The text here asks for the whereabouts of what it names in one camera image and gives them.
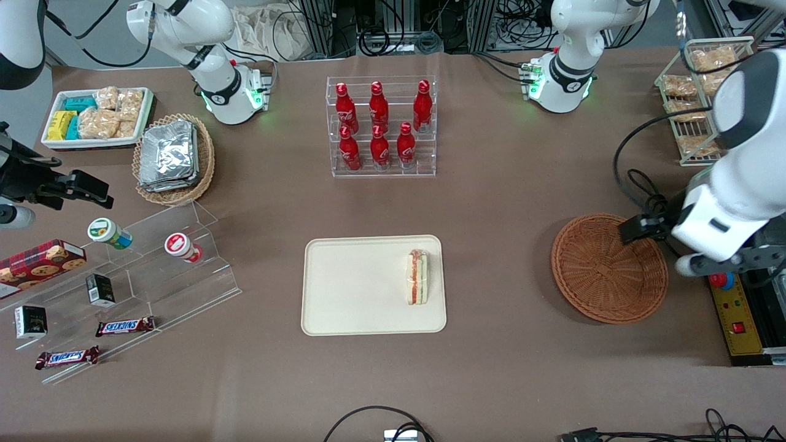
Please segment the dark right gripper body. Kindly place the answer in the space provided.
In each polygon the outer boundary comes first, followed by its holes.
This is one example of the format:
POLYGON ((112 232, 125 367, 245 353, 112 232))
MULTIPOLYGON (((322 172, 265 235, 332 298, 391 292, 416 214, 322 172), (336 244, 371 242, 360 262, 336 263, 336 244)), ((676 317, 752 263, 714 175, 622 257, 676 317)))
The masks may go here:
POLYGON ((27 201, 59 211, 63 207, 62 173, 44 163, 35 151, 12 138, 2 139, 2 197, 13 202, 27 201))

